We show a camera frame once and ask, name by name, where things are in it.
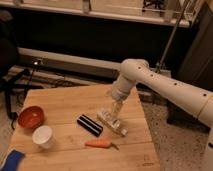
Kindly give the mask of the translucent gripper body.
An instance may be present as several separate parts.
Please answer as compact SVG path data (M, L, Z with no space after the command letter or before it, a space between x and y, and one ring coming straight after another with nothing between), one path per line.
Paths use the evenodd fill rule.
M115 100L113 99L112 100L112 104L111 104L111 115L114 117L114 118L117 118L121 109L122 109L122 106L123 106L123 101L122 100Z

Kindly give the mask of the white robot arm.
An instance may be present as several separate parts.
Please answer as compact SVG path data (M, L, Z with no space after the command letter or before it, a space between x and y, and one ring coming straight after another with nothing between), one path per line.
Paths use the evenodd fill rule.
M213 92L153 72L146 60L126 59L112 85L111 97L116 101L126 100L137 83L149 87L210 128L201 171L213 171Z

